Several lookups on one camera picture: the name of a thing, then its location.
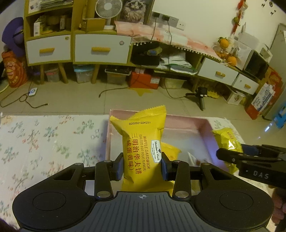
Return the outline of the red box under cabinet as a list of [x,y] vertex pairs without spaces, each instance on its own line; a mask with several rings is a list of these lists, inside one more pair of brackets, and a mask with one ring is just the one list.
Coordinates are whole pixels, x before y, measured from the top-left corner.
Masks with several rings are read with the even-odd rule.
[[141,74],[132,72],[127,83],[130,88],[137,89],[157,89],[159,86],[160,78],[150,74]]

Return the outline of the cat picture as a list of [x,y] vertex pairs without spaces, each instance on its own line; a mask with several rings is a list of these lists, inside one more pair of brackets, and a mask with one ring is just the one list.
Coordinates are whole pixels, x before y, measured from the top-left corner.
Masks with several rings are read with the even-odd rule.
[[118,21],[146,25],[153,9],[154,0],[125,0],[117,17]]

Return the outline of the small black tripod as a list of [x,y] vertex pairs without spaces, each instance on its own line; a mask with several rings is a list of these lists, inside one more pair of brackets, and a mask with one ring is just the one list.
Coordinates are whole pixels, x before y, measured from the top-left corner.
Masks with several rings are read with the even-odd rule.
[[208,96],[208,90],[205,87],[198,87],[195,93],[186,93],[185,97],[189,100],[194,100],[201,111],[205,110],[204,97]]

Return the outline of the wooden cabinet with white drawers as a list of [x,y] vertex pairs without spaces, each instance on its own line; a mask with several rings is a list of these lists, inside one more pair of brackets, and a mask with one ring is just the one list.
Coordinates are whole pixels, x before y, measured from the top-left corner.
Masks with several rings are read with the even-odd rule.
[[[241,70],[227,65],[216,55],[211,47],[176,30],[131,23],[117,22],[114,29],[85,32],[80,29],[82,13],[88,1],[74,1],[71,5],[33,10],[34,1],[25,1],[24,42],[26,59],[29,66],[41,69],[48,64],[56,64],[63,81],[67,76],[63,65],[74,64],[93,67],[99,71],[102,65],[135,66],[133,50],[147,44],[159,42],[168,49],[184,51],[186,59],[197,70],[196,79],[205,78],[220,82],[245,93],[253,94],[258,82]],[[34,35],[33,24],[43,15],[72,13],[71,28],[53,31],[48,34]]]

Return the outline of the white desk fan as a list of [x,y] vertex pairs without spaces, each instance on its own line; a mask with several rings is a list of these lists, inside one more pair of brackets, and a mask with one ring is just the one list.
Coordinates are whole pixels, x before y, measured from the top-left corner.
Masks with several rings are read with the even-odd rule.
[[98,0],[95,4],[95,12],[103,19],[106,19],[104,29],[113,30],[111,20],[118,16],[123,7],[121,0]]

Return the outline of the pink cardboard box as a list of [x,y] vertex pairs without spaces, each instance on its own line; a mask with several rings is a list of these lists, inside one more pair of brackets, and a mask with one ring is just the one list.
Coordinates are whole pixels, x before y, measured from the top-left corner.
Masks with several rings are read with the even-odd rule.
[[[118,119],[128,119],[136,112],[137,111],[111,110],[109,118],[114,116]],[[212,163],[227,171],[225,163],[216,157],[216,151],[219,147],[212,133],[213,130],[219,130],[214,128],[215,123],[222,126],[223,120],[223,118],[217,117],[167,115],[161,141],[181,150],[181,153],[178,155],[179,160],[188,162],[189,152],[198,160]],[[122,151],[122,136],[108,119],[105,159],[115,160],[117,155]]]

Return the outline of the purple hat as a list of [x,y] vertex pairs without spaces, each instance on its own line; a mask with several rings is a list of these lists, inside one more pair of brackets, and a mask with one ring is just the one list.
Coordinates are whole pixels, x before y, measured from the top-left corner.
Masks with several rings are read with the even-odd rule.
[[5,27],[2,41],[17,57],[25,55],[23,18],[16,17]]

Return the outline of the yellow waffle sandwich packet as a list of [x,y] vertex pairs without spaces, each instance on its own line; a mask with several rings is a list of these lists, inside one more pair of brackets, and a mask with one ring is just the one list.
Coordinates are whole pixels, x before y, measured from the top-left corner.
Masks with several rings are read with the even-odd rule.
[[165,154],[169,160],[176,160],[181,150],[161,141],[166,115],[166,107],[161,105],[137,112],[128,119],[110,117],[111,124],[122,136],[122,191],[172,194],[174,181],[163,179],[161,158]]

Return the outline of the floral tablecloth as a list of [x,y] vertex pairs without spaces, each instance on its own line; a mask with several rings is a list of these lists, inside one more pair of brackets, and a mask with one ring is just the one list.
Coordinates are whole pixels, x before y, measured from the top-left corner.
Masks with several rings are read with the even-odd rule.
[[[1,117],[1,218],[23,190],[74,164],[105,159],[109,115],[6,115]],[[233,128],[231,122],[217,129]]]

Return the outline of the orange printed bag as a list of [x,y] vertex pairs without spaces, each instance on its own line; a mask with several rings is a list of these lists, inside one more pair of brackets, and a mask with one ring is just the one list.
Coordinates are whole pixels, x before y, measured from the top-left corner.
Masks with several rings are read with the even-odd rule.
[[28,81],[26,57],[17,57],[13,51],[2,52],[4,68],[10,87],[20,87]]

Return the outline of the oranges on cabinet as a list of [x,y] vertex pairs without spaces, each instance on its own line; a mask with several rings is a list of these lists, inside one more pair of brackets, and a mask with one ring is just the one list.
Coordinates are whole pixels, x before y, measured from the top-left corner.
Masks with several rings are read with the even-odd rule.
[[219,37],[213,45],[213,50],[219,58],[228,65],[235,67],[237,64],[235,39],[232,37]]

